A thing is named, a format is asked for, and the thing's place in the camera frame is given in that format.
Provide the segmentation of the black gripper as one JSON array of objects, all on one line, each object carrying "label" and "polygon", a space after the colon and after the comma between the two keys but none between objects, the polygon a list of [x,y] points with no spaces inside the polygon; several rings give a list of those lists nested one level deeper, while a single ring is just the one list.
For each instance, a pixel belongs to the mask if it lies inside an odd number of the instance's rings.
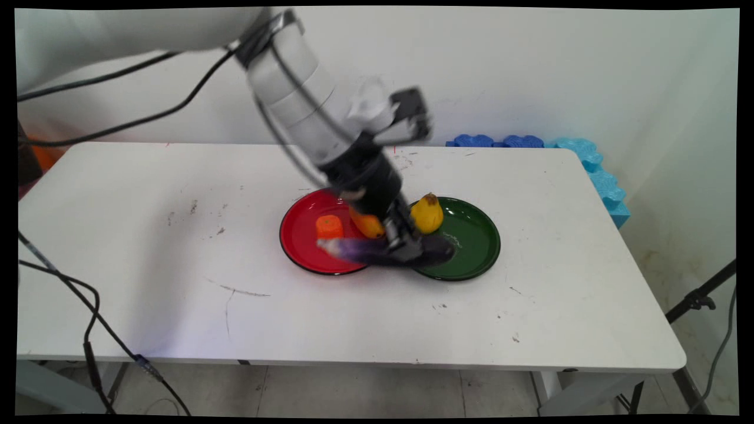
[{"label": "black gripper", "polygon": [[342,155],[320,166],[334,192],[361,214],[383,220],[388,258],[407,263],[423,255],[423,234],[401,193],[403,180],[373,137],[359,137]]}]

